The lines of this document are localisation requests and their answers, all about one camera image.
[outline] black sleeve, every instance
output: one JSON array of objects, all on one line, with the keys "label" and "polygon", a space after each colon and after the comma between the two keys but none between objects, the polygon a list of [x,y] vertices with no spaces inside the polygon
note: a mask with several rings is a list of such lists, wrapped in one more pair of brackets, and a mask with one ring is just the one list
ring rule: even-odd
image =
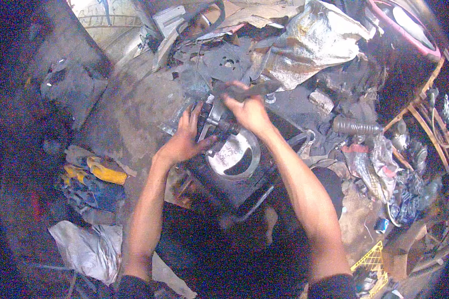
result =
[{"label": "black sleeve", "polygon": [[154,299],[150,286],[142,279],[125,275],[121,278],[118,299]]},{"label": "black sleeve", "polygon": [[309,287],[308,298],[349,299],[356,298],[351,275],[334,275]]}]

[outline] hand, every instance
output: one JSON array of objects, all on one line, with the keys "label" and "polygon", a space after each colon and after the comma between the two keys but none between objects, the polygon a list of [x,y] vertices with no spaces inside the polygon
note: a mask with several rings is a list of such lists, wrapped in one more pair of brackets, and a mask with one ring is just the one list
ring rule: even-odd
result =
[{"label": "hand", "polygon": [[193,158],[200,152],[205,151],[215,141],[216,136],[210,136],[198,144],[195,142],[198,115],[200,114],[203,102],[196,105],[190,113],[191,105],[183,112],[183,116],[178,123],[178,130],[173,137],[158,150],[155,157],[164,160],[168,166]]},{"label": "hand", "polygon": [[[249,89],[248,86],[239,81],[233,81],[231,84]],[[242,103],[230,98],[227,94],[222,95],[222,99],[229,110],[233,112],[238,123],[258,137],[274,128],[264,107],[262,96],[251,96]]]}]

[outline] person's left hand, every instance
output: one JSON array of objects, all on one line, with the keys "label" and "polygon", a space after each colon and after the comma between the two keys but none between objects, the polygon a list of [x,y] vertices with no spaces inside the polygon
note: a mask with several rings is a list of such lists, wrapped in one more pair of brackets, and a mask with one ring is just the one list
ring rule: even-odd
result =
[{"label": "person's left hand", "polygon": [[216,136],[210,136],[199,143],[195,142],[197,134],[198,116],[203,102],[198,103],[191,111],[191,105],[183,112],[178,124],[178,130],[173,137],[156,153],[160,159],[164,159],[169,166],[193,158],[200,152],[205,151],[215,141]]}]

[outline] person's right hand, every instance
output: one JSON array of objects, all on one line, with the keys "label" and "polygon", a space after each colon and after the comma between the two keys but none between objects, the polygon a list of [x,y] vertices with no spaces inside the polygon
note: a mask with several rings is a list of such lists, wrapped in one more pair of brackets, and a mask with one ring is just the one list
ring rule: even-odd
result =
[{"label": "person's right hand", "polygon": [[[249,89],[248,86],[239,81],[233,81],[230,84]],[[222,99],[229,110],[233,112],[238,123],[258,137],[274,128],[266,113],[262,96],[251,96],[242,103],[230,98],[227,94],[222,95]]]}]

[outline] pink plastic object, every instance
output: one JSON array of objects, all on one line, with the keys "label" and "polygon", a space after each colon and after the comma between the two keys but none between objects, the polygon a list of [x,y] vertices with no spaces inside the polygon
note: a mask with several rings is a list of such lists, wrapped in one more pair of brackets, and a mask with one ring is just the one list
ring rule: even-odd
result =
[{"label": "pink plastic object", "polygon": [[420,41],[418,41],[417,39],[413,38],[411,36],[411,34],[407,33],[406,30],[404,30],[404,28],[402,28],[401,26],[399,26],[397,23],[395,23],[391,18],[389,18],[384,11],[382,11],[377,5],[376,2],[380,2],[380,3],[384,3],[384,4],[394,4],[396,6],[396,3],[393,3],[391,1],[374,1],[374,0],[367,0],[368,4],[369,4],[369,9],[371,10],[371,12],[382,22],[384,22],[386,25],[388,25],[389,27],[393,28],[396,32],[398,32],[405,40],[407,40],[410,44],[412,44],[419,53],[421,53],[422,55],[424,55],[425,57],[427,57],[428,59],[438,62],[441,59],[441,52],[439,51],[439,49],[437,48],[437,45],[434,45],[436,47],[436,50],[431,50],[429,48],[427,48],[425,45],[423,45]]}]

